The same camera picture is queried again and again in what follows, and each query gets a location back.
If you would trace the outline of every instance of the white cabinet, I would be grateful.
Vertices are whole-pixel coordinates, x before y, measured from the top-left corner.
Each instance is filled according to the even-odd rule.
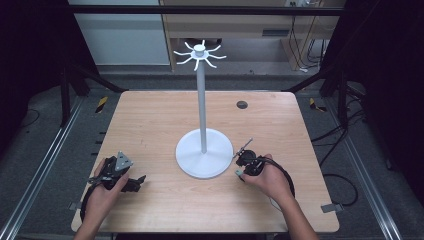
[[[70,5],[159,5],[157,0],[69,0]],[[169,65],[159,14],[75,14],[96,65]]]

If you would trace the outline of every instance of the handheld controller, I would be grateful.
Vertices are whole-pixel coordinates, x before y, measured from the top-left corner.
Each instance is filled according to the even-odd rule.
[[[242,149],[241,151],[239,151],[237,153],[237,155],[239,157],[236,161],[236,164],[239,167],[245,166],[243,173],[250,175],[250,176],[258,176],[262,172],[262,170],[264,169],[264,166],[265,166],[266,163],[269,163],[269,164],[277,167],[279,170],[281,170],[283,172],[284,176],[286,177],[286,179],[289,183],[290,191],[293,194],[293,197],[295,197],[294,184],[293,184],[293,181],[292,181],[290,175],[277,162],[275,162],[274,160],[272,160],[270,158],[266,158],[266,157],[262,157],[262,156],[256,157],[255,152],[253,152],[252,150]]]
[[[122,177],[122,175],[128,172],[132,165],[133,162],[128,159],[127,156],[125,156],[121,151],[118,152],[117,157],[112,156],[105,159],[105,163],[100,170],[99,175],[88,179],[88,183],[90,183],[91,186],[88,188],[87,193],[84,195],[84,199],[81,204],[81,221],[84,221],[87,202],[94,189],[102,184],[107,190],[111,190]],[[125,184],[121,192],[138,192],[140,190],[140,185],[144,182],[145,179],[146,175],[140,177],[139,179],[128,179],[127,184]]]

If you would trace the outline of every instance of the wooden tabletop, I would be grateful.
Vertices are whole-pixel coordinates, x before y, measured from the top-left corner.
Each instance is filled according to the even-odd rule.
[[[248,107],[239,109],[238,101]],[[206,92],[207,127],[225,134],[234,151],[271,153],[291,175],[296,199],[317,232],[335,232],[331,200],[298,103],[285,92]],[[216,178],[190,177],[178,166],[175,148],[199,128],[197,92],[128,91],[116,107],[93,171],[118,151],[134,161],[131,178],[147,175],[139,192],[121,193],[103,232],[286,232],[283,215],[268,197],[235,175],[235,160]],[[72,222],[81,224],[79,211]]]

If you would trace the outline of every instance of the metal rail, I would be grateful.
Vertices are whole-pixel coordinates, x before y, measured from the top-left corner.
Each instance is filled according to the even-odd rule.
[[[337,111],[332,103],[328,99],[324,99],[326,106],[333,117],[333,120],[336,125],[339,125],[337,118]],[[387,240],[400,240],[402,236],[394,222],[389,210],[387,209],[386,204],[384,203],[383,198],[380,195],[377,187],[374,184],[370,174],[368,173],[366,167],[364,166],[362,159],[353,144],[352,139],[349,137],[349,134],[346,136],[343,141],[347,154],[349,155],[349,160],[352,164],[353,169],[355,170],[356,176],[364,190],[365,196],[368,199],[368,202],[371,206],[371,209],[374,212],[374,215],[377,219],[378,224],[380,225],[381,231],[384,234],[384,237]]]
[[[55,139],[50,145],[49,150],[44,156],[44,159],[42,160],[40,166],[38,167],[37,172],[32,178],[27,189],[25,190],[24,195],[21,197],[21,200],[19,201],[12,215],[9,217],[7,223],[1,229],[1,232],[0,232],[1,240],[15,239],[16,235],[18,234],[18,231],[20,227],[22,226],[22,223],[25,220],[25,217],[27,216],[29,210],[31,209],[32,204],[34,203],[38,193],[40,192],[41,187],[43,186],[43,183],[45,179],[47,178],[47,175],[49,174],[50,169],[53,166],[56,160],[56,157],[59,154],[60,149],[62,148],[62,145],[65,142],[75,122],[75,119],[77,118],[79,114],[83,101],[84,101],[83,97],[77,97],[77,100],[74,103],[74,106],[72,109],[72,115],[69,118],[69,121],[64,127],[59,129],[59,132],[57,133]]]

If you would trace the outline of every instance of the forearm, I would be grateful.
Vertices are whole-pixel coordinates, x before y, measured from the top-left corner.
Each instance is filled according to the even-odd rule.
[[[290,197],[286,199],[277,199],[276,201],[286,220],[291,239],[318,239],[317,234],[303,214],[296,199]]]
[[[100,228],[98,221],[90,221],[85,219],[74,236],[74,240],[92,240],[96,237],[96,234]]]

